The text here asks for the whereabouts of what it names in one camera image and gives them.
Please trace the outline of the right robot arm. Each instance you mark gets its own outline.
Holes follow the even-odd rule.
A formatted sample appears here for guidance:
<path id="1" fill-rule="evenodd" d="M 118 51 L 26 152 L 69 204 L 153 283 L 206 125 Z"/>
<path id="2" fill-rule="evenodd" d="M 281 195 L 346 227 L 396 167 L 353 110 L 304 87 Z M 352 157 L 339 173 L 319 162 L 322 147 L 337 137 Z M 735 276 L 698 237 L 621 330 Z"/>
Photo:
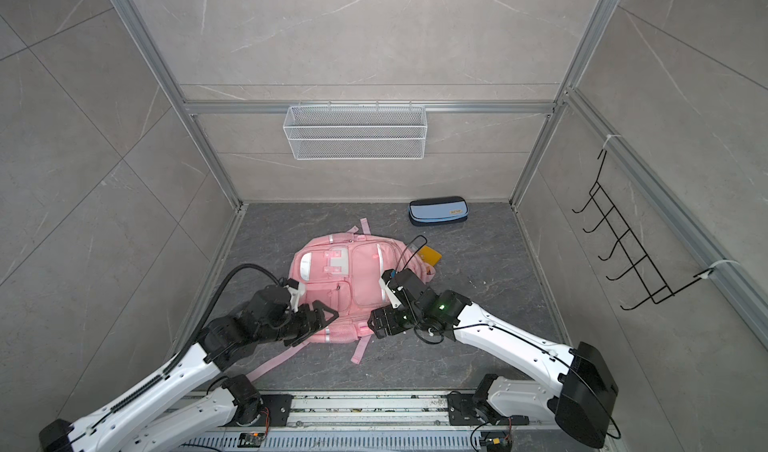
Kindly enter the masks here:
<path id="1" fill-rule="evenodd" d="M 368 319 L 377 338 L 411 331 L 427 345 L 452 341 L 475 347 L 538 383 L 534 404 L 576 441 L 599 449 L 608 438 L 620 439 L 613 418 L 619 387 L 594 346 L 570 347 L 533 335 L 462 294 L 436 294 L 409 269 L 385 271 L 380 285 L 390 303 Z"/>

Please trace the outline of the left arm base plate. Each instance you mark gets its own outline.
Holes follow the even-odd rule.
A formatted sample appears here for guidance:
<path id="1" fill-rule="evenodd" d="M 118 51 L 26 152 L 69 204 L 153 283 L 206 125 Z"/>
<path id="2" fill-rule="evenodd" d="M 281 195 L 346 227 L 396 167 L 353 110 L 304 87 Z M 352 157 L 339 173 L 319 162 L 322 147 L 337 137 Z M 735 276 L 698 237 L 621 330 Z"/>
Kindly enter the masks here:
<path id="1" fill-rule="evenodd" d="M 234 422 L 240 427 L 286 427 L 292 402 L 290 394 L 262 395 L 258 403 L 251 402 L 237 412 Z"/>

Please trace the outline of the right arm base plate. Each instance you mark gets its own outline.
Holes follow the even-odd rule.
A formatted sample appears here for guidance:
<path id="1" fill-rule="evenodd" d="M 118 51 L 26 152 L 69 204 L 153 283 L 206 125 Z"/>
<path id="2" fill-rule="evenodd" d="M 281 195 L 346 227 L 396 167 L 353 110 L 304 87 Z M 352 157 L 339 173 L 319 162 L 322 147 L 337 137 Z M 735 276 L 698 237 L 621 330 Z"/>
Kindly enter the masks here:
<path id="1" fill-rule="evenodd" d="M 452 426 L 475 426 L 489 424 L 494 426 L 527 426 L 530 419 L 524 415 L 500 415 L 489 405 L 476 399 L 473 394 L 451 391 L 445 395 Z"/>

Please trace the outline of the pink school backpack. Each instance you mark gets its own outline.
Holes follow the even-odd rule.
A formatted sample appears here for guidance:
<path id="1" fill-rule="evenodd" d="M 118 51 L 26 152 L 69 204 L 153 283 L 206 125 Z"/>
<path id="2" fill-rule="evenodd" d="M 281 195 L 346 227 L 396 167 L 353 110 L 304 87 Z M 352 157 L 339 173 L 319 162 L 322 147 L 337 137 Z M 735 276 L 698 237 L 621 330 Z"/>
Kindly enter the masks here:
<path id="1" fill-rule="evenodd" d="M 326 327 L 335 335 L 332 343 L 356 345 L 351 362 L 358 365 L 373 337 L 367 327 L 370 313 L 390 304 L 379 286 L 382 273 L 408 268 L 423 282 L 436 275 L 435 267 L 425 264 L 418 256 L 421 247 L 399 240 L 375 236 L 368 220 L 360 220 L 344 233 L 315 238 L 294 255 L 289 279 L 306 285 L 300 305 L 321 301 L 339 313 L 339 318 Z M 255 381 L 301 352 L 304 347 L 289 346 L 280 355 L 263 363 L 247 374 Z"/>

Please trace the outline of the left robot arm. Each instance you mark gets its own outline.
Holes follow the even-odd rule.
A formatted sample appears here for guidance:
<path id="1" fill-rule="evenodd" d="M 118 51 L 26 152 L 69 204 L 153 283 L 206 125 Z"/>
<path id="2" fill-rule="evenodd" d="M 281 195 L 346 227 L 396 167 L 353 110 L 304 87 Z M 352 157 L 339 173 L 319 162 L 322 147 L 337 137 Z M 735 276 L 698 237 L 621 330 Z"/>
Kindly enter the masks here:
<path id="1" fill-rule="evenodd" d="M 268 286 L 204 324 L 181 352 L 117 399 L 74 422 L 56 419 L 39 433 L 43 451 L 117 451 L 197 386 L 264 343 L 293 347 L 330 325 L 337 311 L 320 301 L 291 307 L 290 289 Z"/>

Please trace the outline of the blue pencil case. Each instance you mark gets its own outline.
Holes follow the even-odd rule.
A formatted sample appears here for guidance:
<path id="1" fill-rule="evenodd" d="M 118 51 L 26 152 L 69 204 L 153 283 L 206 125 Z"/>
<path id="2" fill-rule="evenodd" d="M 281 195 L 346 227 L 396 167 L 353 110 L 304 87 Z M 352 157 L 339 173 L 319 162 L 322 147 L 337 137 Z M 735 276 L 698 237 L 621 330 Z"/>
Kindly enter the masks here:
<path id="1" fill-rule="evenodd" d="M 419 227 L 461 223 L 468 215 L 468 203 L 459 196 L 420 199 L 408 204 L 409 220 Z"/>

